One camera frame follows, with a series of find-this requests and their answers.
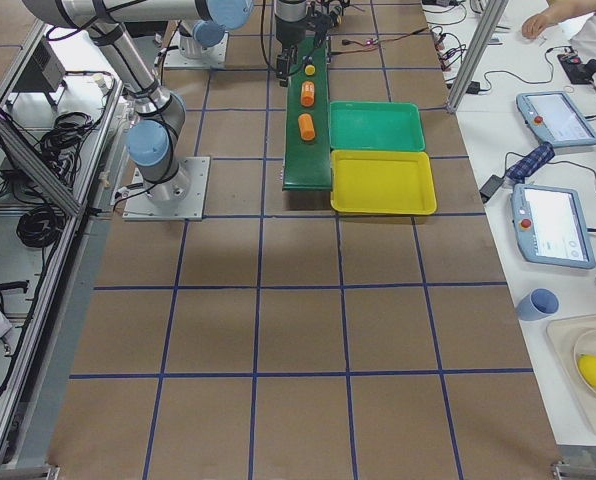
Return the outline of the person's hand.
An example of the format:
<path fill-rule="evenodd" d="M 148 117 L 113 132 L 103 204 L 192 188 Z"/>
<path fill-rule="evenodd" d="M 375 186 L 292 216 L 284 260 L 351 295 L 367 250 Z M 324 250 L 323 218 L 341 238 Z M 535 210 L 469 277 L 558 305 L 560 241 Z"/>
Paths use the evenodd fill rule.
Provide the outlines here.
<path fill-rule="evenodd" d="M 552 25 L 552 19 L 546 11 L 537 13 L 527 18 L 521 26 L 521 34 L 525 39 L 537 39 L 547 28 Z"/>

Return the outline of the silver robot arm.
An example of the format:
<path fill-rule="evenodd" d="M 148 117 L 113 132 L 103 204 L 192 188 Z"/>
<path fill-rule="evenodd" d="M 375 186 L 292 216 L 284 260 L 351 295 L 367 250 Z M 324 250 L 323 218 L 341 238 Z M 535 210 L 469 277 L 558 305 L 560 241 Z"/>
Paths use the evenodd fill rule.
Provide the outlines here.
<path fill-rule="evenodd" d="M 185 123 L 181 99 L 162 85 L 142 59 L 125 24 L 142 21 L 188 22 L 211 30 L 209 42 L 249 19 L 252 1 L 26 1 L 37 19 L 60 28 L 85 31 L 118 74 L 134 102 L 139 122 L 126 137 L 127 150 L 153 202 L 184 198 L 191 178 L 174 150 Z"/>
<path fill-rule="evenodd" d="M 227 34 L 242 28 L 250 19 L 253 1 L 199 1 L 197 20 L 179 23 L 179 51 L 188 59 L 200 59 L 217 47 Z M 275 38 L 281 51 L 272 70 L 281 86 L 299 71 L 298 49 L 307 33 L 313 33 L 312 50 L 320 48 L 327 32 L 336 25 L 332 17 L 318 9 L 314 1 L 275 1 L 273 3 Z"/>

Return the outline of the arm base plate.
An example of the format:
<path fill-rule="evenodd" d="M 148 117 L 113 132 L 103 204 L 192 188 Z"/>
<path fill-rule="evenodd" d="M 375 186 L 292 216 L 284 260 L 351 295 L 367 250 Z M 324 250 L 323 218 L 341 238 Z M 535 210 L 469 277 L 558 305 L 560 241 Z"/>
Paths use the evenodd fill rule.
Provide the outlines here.
<path fill-rule="evenodd" d="M 179 171 L 169 182 L 140 193 L 124 203 L 122 217 L 127 221 L 200 221 L 204 204 L 211 158 L 178 158 Z"/>
<path fill-rule="evenodd" d="M 164 68 L 169 70 L 210 70 L 225 68 L 229 35 L 211 47 L 203 47 L 191 36 L 176 32 L 164 56 Z"/>

